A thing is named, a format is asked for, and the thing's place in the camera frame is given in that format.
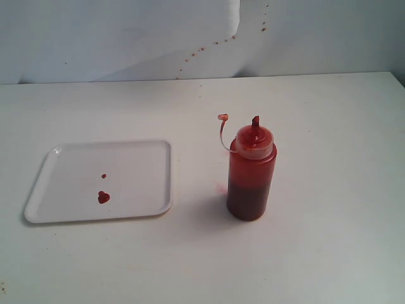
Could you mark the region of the red sauce squeeze bottle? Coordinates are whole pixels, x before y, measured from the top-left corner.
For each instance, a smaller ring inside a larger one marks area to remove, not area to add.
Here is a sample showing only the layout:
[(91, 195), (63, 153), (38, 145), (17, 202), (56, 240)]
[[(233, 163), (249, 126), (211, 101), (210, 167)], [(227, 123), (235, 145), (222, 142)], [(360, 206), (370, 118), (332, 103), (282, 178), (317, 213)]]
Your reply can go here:
[(278, 153), (274, 136), (255, 116), (225, 149), (229, 153), (227, 209), (239, 220), (255, 221), (266, 211)]

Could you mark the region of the red sauce blob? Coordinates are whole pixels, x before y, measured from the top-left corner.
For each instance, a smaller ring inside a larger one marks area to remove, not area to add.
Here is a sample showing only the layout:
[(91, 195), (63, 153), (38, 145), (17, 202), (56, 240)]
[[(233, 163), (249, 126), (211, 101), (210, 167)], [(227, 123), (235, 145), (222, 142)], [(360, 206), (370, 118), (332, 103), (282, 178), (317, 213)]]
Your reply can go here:
[(97, 200), (100, 205), (105, 204), (110, 200), (110, 195), (104, 191), (99, 191), (97, 195)]

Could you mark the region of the white rectangular plastic tray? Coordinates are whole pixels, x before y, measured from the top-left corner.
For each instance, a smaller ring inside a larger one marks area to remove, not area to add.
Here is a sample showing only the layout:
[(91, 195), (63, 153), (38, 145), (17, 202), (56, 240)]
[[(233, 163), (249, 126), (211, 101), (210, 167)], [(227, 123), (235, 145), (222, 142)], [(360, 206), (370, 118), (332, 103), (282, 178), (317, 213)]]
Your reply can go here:
[[(61, 144), (42, 162), (25, 220), (53, 224), (160, 216), (172, 206), (171, 156), (170, 143), (159, 139)], [(99, 191), (110, 195), (107, 203), (98, 203)]]

